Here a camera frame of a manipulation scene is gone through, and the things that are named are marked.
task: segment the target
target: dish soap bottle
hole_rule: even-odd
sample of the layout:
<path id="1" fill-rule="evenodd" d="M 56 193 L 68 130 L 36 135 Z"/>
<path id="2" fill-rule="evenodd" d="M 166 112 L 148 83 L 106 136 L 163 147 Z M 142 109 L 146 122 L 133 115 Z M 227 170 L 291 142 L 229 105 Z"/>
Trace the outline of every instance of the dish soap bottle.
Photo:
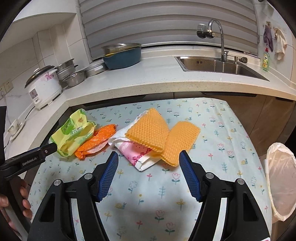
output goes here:
<path id="1" fill-rule="evenodd" d="M 268 53 L 268 48 L 266 48 L 265 52 L 263 53 L 263 59 L 262 59 L 262 65 L 261 65 L 261 68 L 265 71 L 269 70 L 269 59 L 270 59 L 270 55 Z"/>

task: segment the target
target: human hand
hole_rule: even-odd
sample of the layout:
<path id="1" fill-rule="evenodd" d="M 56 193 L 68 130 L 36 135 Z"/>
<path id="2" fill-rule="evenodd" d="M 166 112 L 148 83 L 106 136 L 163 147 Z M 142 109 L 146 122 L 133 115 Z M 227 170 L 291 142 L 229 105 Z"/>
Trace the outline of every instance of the human hand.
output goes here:
<path id="1" fill-rule="evenodd" d="M 26 189 L 27 186 L 28 186 L 28 184 L 22 179 L 21 180 L 21 187 L 20 187 L 20 194 L 24 198 L 22 201 L 22 204 L 25 207 L 25 210 L 22 213 L 26 218 L 32 219 L 32 211 L 30 210 L 31 205 L 30 205 L 29 201 L 27 200 L 27 198 L 29 196 L 28 191 Z M 14 224 L 12 223 L 12 221 L 10 220 L 10 218 L 8 217 L 8 215 L 5 212 L 4 208 L 7 206 L 9 206 L 8 198 L 6 196 L 0 194 L 1 212 L 2 212 L 3 216 L 5 217 L 6 221 L 9 223 L 10 227 L 16 231 Z"/>

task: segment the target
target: cup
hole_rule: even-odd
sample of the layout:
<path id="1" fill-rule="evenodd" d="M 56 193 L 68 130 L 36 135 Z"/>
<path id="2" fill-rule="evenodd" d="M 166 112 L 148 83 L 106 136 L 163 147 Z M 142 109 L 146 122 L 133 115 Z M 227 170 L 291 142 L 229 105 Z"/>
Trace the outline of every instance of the cup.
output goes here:
<path id="1" fill-rule="evenodd" d="M 17 133 L 18 129 L 20 128 L 19 120 L 15 119 L 15 121 L 11 124 L 7 132 L 11 135 L 14 135 Z"/>

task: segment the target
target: silver screw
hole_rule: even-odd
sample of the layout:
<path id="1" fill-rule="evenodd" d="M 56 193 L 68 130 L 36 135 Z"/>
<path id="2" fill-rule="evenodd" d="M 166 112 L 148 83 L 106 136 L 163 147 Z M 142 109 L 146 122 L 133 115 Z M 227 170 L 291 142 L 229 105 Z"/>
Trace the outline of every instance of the silver screw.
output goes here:
<path id="1" fill-rule="evenodd" d="M 243 184 L 244 184 L 244 180 L 241 179 L 241 178 L 239 178 L 239 179 L 237 180 L 237 183 L 240 184 L 240 185 L 243 185 Z"/>
<path id="2" fill-rule="evenodd" d="M 91 173 L 87 173 L 87 174 L 84 175 L 84 178 L 85 178 L 86 180 L 89 180 L 89 179 L 92 178 L 92 174 L 91 174 Z"/>
<path id="3" fill-rule="evenodd" d="M 55 186 L 58 186 L 60 184 L 61 184 L 61 180 L 60 179 L 57 179 L 57 180 L 54 181 L 54 185 Z"/>
<path id="4" fill-rule="evenodd" d="M 208 179 L 212 179 L 212 178 L 214 178 L 214 174 L 211 173 L 211 172 L 208 172 L 205 176 L 206 176 Z"/>

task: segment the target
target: light blue tablecloth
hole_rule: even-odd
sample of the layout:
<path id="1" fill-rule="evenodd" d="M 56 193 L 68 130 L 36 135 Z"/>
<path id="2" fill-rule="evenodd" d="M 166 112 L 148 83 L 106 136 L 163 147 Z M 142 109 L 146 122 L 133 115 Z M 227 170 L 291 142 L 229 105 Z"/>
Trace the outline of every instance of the light blue tablecloth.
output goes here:
<path id="1" fill-rule="evenodd" d="M 178 121 L 190 121 L 201 128 L 189 152 L 192 161 L 220 179 L 243 178 L 251 189 L 271 232 L 271 207 L 266 179 L 246 131 L 227 102 L 209 98 L 171 99 L 124 104 L 87 111 L 99 125 L 114 123 L 117 130 L 125 127 L 144 110 L 154 107 L 170 129 Z M 33 182 L 29 201 L 35 214 L 44 195 L 55 179 L 77 180 L 104 163 L 113 148 L 95 157 L 79 161 L 61 158 L 57 153 L 46 158 Z M 120 155 L 117 173 L 108 196 L 97 204 L 103 225 L 113 240 L 187 240 L 192 232 L 201 204 L 189 192 L 180 167 L 159 161 L 139 172 Z M 222 202 L 225 212 L 225 200 Z M 78 240 L 84 240 L 76 200 L 72 200 L 73 219 Z M 217 235 L 223 229 L 221 211 Z"/>

